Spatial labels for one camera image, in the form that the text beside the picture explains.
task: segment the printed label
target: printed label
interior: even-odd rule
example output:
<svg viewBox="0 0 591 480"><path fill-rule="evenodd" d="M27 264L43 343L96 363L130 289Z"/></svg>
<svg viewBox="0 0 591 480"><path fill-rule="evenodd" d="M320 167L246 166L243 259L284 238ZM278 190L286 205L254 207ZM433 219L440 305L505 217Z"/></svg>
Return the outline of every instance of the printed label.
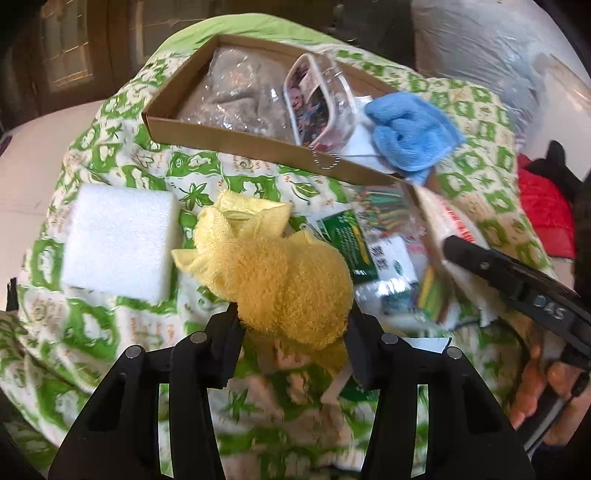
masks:
<svg viewBox="0 0 591 480"><path fill-rule="evenodd" d="M322 237L345 258L355 285L380 278L353 210L336 213L317 224Z"/></svg>

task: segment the cardboard box lid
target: cardboard box lid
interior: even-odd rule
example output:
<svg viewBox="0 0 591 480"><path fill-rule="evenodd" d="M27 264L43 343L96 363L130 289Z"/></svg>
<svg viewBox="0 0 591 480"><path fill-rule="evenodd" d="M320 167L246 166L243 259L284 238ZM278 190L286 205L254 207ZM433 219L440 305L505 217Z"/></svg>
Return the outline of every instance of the cardboard box lid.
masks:
<svg viewBox="0 0 591 480"><path fill-rule="evenodd" d="M215 35L179 67L156 92L142 112L144 124L154 142L213 150L285 165L318 175L333 177L352 184L389 185L390 175L341 158L318 153L318 163L306 147L267 137L236 132L208 125L183 122L176 118L180 106L207 74L214 52L222 46L259 50L265 57L290 67L306 51L302 48L239 35ZM357 95L374 98L396 92L368 73L340 64L351 88Z"/></svg>

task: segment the blue microfiber towel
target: blue microfiber towel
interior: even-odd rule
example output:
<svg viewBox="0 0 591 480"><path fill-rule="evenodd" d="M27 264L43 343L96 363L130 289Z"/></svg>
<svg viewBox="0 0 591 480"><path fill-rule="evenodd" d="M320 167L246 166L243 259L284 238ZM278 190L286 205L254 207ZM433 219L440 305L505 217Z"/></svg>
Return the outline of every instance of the blue microfiber towel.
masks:
<svg viewBox="0 0 591 480"><path fill-rule="evenodd" d="M376 124L373 138L380 153L416 183L424 183L431 167L466 141L439 108L413 93L375 99L365 113Z"/></svg>

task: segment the clear plastic bag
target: clear plastic bag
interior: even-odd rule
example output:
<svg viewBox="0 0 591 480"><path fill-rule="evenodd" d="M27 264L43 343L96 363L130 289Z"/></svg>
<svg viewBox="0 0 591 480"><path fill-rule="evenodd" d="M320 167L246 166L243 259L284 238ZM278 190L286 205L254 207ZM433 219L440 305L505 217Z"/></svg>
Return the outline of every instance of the clear plastic bag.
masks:
<svg viewBox="0 0 591 480"><path fill-rule="evenodd" d="M344 147L357 125L355 97L339 65L325 55L305 53L287 74L295 143L322 152Z"/></svg>
<svg viewBox="0 0 591 480"><path fill-rule="evenodd" d="M177 118L294 143L283 83L287 69L258 53L224 47Z"/></svg>
<svg viewBox="0 0 591 480"><path fill-rule="evenodd" d="M449 288L427 254L409 188L343 186L349 209L308 217L303 228L343 255L364 313L384 328L421 330L446 318Z"/></svg>

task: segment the green leaf print fabric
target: green leaf print fabric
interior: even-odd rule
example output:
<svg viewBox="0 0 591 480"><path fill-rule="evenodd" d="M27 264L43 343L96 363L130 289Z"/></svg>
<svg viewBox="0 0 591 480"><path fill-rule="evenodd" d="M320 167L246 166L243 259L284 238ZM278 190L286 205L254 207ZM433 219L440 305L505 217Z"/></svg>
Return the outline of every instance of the green leaf print fabric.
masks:
<svg viewBox="0 0 591 480"><path fill-rule="evenodd" d="M176 271L171 297L161 304L61 285L69 215L81 184L173 192L182 207L178 228L185 248L193 246L199 210L226 188L293 202L291 224L296 229L308 215L337 211L346 203L334 179L151 141L142 109L166 78L216 33L270 38L323 51L442 108L469 140L437 167L444 194L477 222L493 246L538 268L547 265L519 205L505 110L490 91L456 80L423 79L409 68L266 15L217 17L193 25L170 37L132 80L103 103L91 126L72 142L47 219L18 276L18 315L0 314L0 387L24 419L11 423L10 431L41 470L48 467L80 409L127 346L140 344L150 351L175 345L227 306ZM465 327L453 334L453 343L506 405L519 373L521 351L516 339L498 326ZM342 397L338 405L322 404L320 398L335 374L279 341L249 333L228 387L209 392L226 477L304 479L322 465L360 468L377 399L372 393L358 392ZM416 472L424 465L427 449L424 390L419 391ZM167 394L163 385L159 440L162 470L172 475Z"/></svg>

